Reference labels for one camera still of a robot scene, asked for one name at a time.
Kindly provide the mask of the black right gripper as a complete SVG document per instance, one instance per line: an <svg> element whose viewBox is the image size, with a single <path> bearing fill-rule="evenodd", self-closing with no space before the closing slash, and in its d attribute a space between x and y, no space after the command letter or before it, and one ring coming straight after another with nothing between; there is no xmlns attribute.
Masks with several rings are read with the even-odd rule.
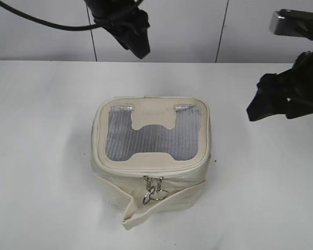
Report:
<svg viewBox="0 0 313 250"><path fill-rule="evenodd" d="M294 119L313 114L313 52L302 53L287 71L262 76L246 111L251 122L274 115Z"/></svg>

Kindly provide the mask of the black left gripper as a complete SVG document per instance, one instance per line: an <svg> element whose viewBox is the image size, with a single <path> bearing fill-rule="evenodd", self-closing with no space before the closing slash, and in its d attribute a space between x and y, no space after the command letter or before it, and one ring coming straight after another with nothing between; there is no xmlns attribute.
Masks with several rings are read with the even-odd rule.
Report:
<svg viewBox="0 0 313 250"><path fill-rule="evenodd" d="M149 17L139 8L131 11L95 8L92 10L95 24L108 32L125 49L143 59L150 53L148 40Z"/></svg>

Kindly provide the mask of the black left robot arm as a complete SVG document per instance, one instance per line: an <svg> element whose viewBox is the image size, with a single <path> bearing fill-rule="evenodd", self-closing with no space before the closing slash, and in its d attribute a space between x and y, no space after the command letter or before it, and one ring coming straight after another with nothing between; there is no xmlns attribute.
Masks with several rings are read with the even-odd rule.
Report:
<svg viewBox="0 0 313 250"><path fill-rule="evenodd" d="M149 17L142 1L85 1L95 24L110 33L126 50L143 59L150 53Z"/></svg>

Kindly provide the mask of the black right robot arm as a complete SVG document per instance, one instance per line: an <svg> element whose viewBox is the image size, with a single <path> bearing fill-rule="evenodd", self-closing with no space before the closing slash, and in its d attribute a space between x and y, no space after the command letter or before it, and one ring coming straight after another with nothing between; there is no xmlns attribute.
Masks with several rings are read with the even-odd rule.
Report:
<svg viewBox="0 0 313 250"><path fill-rule="evenodd" d="M246 111L252 122L274 115L295 119L313 114L313 51L301 53L287 71L263 75Z"/></svg>

